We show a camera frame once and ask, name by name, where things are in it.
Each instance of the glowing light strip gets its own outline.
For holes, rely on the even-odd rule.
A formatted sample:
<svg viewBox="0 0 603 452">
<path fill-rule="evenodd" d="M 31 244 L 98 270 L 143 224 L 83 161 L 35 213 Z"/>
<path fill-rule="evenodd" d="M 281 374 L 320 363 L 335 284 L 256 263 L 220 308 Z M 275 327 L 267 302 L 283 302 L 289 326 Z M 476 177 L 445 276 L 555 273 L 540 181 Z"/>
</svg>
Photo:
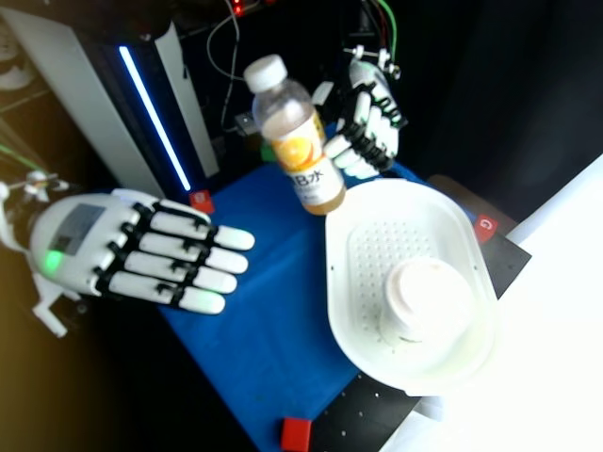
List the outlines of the glowing light strip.
<svg viewBox="0 0 603 452">
<path fill-rule="evenodd" d="M 144 107 L 147 109 L 147 112 L 149 113 L 149 117 L 151 118 L 151 121 L 153 122 L 153 125 L 155 126 L 155 130 L 159 134 L 159 138 L 161 139 L 161 142 L 163 143 L 163 147 L 166 150 L 166 153 L 168 153 L 168 157 L 170 158 L 171 164 L 173 165 L 173 168 L 176 170 L 176 173 L 178 174 L 178 177 L 180 178 L 180 183 L 182 184 L 182 187 L 184 188 L 185 191 L 190 191 L 190 183 L 188 182 L 187 175 L 185 174 L 184 170 L 182 169 L 182 165 L 180 165 L 180 161 L 178 160 L 178 157 L 176 156 L 176 152 L 174 151 L 173 147 L 171 146 L 170 139 L 168 138 L 168 134 L 166 134 L 166 130 L 163 128 L 163 124 L 161 123 L 161 121 L 159 120 L 159 117 L 157 116 L 157 112 L 155 111 L 153 102 L 151 102 L 149 93 L 147 92 L 147 89 L 144 87 L 144 84 L 142 83 L 142 79 L 140 78 L 139 70 L 137 69 L 136 65 L 134 64 L 134 60 L 130 56 L 130 51 L 128 50 L 127 47 L 122 45 L 122 46 L 120 46 L 120 54 L 122 55 L 123 63 L 125 63 L 125 67 L 127 68 L 128 72 L 130 73 L 130 77 L 132 77 L 132 81 L 134 82 L 134 85 L 136 86 L 136 89 L 139 92 L 140 99 L 142 100 L 142 103 L 144 104 Z"/>
</svg>

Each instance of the white robotic hand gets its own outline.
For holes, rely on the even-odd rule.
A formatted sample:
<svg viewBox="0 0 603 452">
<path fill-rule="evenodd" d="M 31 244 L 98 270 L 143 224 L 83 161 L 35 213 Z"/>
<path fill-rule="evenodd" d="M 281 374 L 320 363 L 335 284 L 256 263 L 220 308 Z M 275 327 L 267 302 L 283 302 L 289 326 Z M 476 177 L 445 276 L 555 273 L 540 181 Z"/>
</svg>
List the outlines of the white robotic hand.
<svg viewBox="0 0 603 452">
<path fill-rule="evenodd" d="M 66 292 L 142 299 L 219 314 L 234 274 L 247 269 L 237 251 L 250 233 L 211 224 L 192 207 L 133 190 L 71 196 L 38 219 L 32 266 Z"/>
<path fill-rule="evenodd" d="M 406 120 L 379 67 L 354 58 L 349 82 L 337 99 L 343 105 L 337 135 L 324 150 L 346 174 L 366 179 L 391 168 L 398 154 L 399 129 Z M 315 104 L 324 105 L 333 87 L 332 82 L 323 82 L 314 93 Z"/>
</svg>

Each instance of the blue mat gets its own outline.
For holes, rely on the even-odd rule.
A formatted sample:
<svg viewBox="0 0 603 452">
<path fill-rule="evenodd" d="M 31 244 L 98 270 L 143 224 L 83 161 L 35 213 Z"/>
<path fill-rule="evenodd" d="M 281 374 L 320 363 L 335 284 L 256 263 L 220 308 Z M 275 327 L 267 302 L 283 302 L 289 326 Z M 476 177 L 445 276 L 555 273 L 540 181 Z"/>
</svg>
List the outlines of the blue mat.
<svg viewBox="0 0 603 452">
<path fill-rule="evenodd" d="M 276 452 L 284 417 L 314 419 L 358 372 L 327 319 L 324 218 L 303 210 L 274 164 L 213 201 L 213 222 L 255 235 L 250 268 L 221 315 L 160 309 L 255 445 Z"/>
</svg>

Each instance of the bottle label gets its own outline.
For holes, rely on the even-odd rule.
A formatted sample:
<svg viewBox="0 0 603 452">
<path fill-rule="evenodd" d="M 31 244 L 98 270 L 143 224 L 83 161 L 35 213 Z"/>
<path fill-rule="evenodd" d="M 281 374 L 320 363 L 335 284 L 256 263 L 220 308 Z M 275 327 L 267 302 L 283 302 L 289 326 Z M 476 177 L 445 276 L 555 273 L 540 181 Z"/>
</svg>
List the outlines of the bottle label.
<svg viewBox="0 0 603 452">
<path fill-rule="evenodd" d="M 322 153 L 324 131 L 315 113 L 293 132 L 272 141 L 272 148 L 293 188 L 305 205 L 332 200 L 343 186 L 333 162 Z"/>
</svg>

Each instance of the plastic bottle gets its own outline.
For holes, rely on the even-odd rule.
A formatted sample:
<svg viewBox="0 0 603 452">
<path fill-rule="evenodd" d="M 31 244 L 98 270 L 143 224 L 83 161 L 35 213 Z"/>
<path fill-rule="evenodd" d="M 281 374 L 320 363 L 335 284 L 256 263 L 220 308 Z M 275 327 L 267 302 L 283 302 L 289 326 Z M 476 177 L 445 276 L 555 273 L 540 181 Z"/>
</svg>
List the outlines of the plastic bottle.
<svg viewBox="0 0 603 452">
<path fill-rule="evenodd" d="M 244 73 L 252 93 L 253 118 L 271 144 L 303 207 L 326 215 L 343 202 L 346 186 L 324 154 L 325 136 L 308 91 L 287 78 L 278 55 L 264 56 Z"/>
</svg>

